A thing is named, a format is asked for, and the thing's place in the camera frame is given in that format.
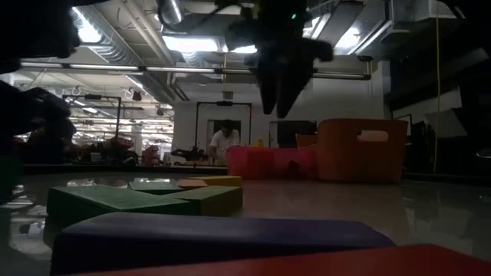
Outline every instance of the white wall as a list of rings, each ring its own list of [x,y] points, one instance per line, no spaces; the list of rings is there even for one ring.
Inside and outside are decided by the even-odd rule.
[[[449,110],[451,108],[462,107],[460,99],[460,90],[457,88],[440,96],[440,111]],[[435,113],[437,111],[437,98],[423,100],[416,104],[411,104],[408,107],[393,111],[394,118],[411,114],[413,123],[426,121],[425,114]]]
[[[383,85],[373,85],[370,80],[322,80],[314,79],[298,97],[285,120],[316,120],[320,123],[332,118],[384,118]],[[242,121],[242,143],[249,141],[249,108],[246,106],[217,107],[201,105],[198,122],[198,143],[207,148],[206,128],[208,120]],[[196,103],[178,103],[174,106],[173,148],[187,150],[194,145]],[[268,143],[269,123],[278,118],[262,113],[258,104],[252,108],[252,142]],[[172,162],[182,162],[173,157]]]

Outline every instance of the floor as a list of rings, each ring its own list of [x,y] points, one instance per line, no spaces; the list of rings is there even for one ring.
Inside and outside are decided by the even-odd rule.
[[[48,275],[43,242],[48,189],[109,185],[182,175],[91,173],[26,177],[17,199],[0,206],[2,275]],[[435,244],[491,261],[491,188],[404,181],[402,185],[246,181],[243,217],[344,219],[363,222],[398,245]]]

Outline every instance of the yellow foam block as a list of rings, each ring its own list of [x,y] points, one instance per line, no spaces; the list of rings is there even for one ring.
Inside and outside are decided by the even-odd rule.
[[[240,176],[202,176],[190,177],[190,179],[200,179],[209,186],[242,187],[242,177]]]

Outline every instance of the white shirt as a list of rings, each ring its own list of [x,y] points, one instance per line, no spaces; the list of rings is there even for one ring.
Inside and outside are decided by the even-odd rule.
[[[231,146],[238,146],[240,144],[240,134],[238,130],[232,130],[230,136],[225,137],[221,130],[217,131],[212,138],[210,146],[216,147],[216,155],[226,158],[226,151]]]

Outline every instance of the handle cutout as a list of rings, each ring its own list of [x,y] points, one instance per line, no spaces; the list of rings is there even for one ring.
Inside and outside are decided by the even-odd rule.
[[[361,142],[387,142],[389,133],[383,130],[361,130],[357,135],[357,139]]]

